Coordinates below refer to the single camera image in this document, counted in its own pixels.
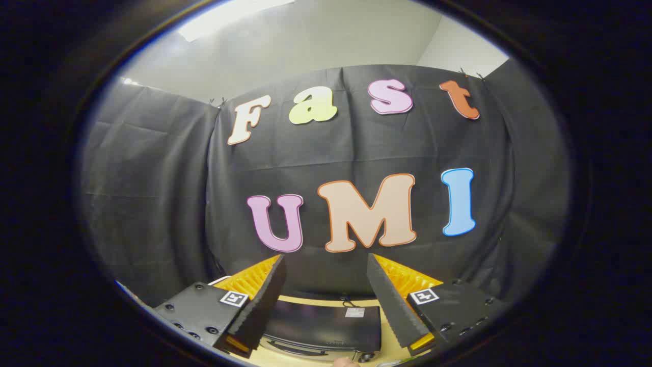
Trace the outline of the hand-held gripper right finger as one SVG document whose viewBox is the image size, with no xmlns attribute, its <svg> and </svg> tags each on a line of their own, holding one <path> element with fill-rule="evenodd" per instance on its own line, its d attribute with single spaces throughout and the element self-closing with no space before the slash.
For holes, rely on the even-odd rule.
<svg viewBox="0 0 652 367">
<path fill-rule="evenodd" d="M 499 298 L 468 282 L 438 280 L 373 253 L 366 276 L 399 345 L 412 356 L 447 353 L 506 310 Z"/>
</svg>

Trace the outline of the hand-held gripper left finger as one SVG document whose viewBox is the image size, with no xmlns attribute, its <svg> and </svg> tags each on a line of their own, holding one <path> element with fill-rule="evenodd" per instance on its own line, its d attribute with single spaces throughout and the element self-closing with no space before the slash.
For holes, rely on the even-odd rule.
<svg viewBox="0 0 652 367">
<path fill-rule="evenodd" d="M 199 342 L 249 358 L 285 281 L 286 263 L 280 254 L 212 285 L 193 283 L 153 310 Z"/>
</svg>

